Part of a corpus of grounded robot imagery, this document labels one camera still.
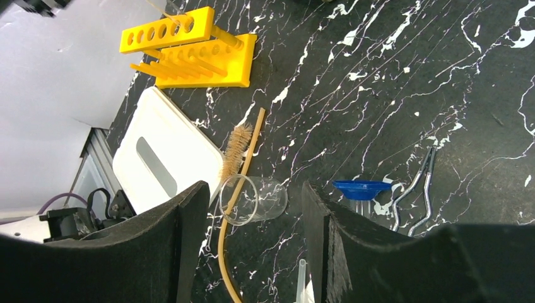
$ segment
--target transparent glass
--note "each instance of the transparent glass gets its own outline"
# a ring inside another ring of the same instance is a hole
[[[229,202],[236,191],[236,202],[229,209]],[[270,177],[230,176],[223,183],[219,195],[220,210],[232,225],[274,219],[280,216],[288,204],[286,188]]]

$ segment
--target white surface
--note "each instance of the white surface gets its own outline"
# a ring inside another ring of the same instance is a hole
[[[47,221],[39,221],[39,216],[2,224],[0,225],[0,234],[36,243],[43,243],[45,239],[50,238],[49,224]]]
[[[159,18],[144,0],[0,16],[0,211],[37,210],[70,190],[90,127],[110,126],[141,60],[119,53],[121,31]]]
[[[169,201],[169,195],[136,151],[144,137],[177,183],[177,194],[199,180],[214,200],[220,185],[222,152],[155,87],[147,88],[114,158],[114,172],[137,214]]]

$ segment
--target brush bristle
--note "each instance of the brush bristle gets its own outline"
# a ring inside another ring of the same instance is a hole
[[[244,123],[234,128],[228,143],[226,144],[223,168],[220,172],[221,180],[224,181],[231,175],[238,174],[242,166],[244,151],[249,145],[253,128],[249,123]]]

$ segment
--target metal tongs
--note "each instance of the metal tongs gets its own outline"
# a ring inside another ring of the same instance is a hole
[[[425,155],[425,158],[423,159],[421,163],[421,167],[416,173],[413,182],[411,185],[405,190],[399,197],[397,197],[393,204],[392,204],[392,210],[394,212],[394,226],[392,228],[393,231],[397,232],[399,228],[399,213],[397,209],[397,204],[408,194],[410,194],[412,191],[414,191],[414,188],[416,185],[418,185],[418,182],[420,181],[423,174],[425,174],[425,183],[423,185],[423,199],[425,201],[425,217],[423,217],[420,221],[416,222],[411,229],[409,229],[409,237],[412,237],[414,234],[414,231],[422,226],[425,222],[427,222],[429,219],[431,219],[431,214],[433,213],[433,210],[431,209],[431,199],[429,198],[429,188],[431,187],[431,176],[433,175],[433,168],[435,166],[435,154],[437,150],[434,147],[431,147],[427,154]]]

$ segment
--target black marble surface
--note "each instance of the black marble surface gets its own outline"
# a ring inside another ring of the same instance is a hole
[[[305,180],[346,205],[331,181],[392,182],[372,218],[390,227],[392,198],[435,145],[433,216],[417,236],[457,222],[535,222],[534,1],[176,3],[210,5],[218,26],[259,36],[250,88],[165,90],[222,148],[234,125],[268,110],[249,174],[283,181],[289,203],[283,216],[227,237],[227,263],[246,302],[295,298],[297,261],[306,256]],[[110,130],[112,152],[153,84],[145,74],[132,81]],[[401,233],[425,212],[421,187],[400,203]],[[193,302],[230,302],[216,242],[201,251]]]

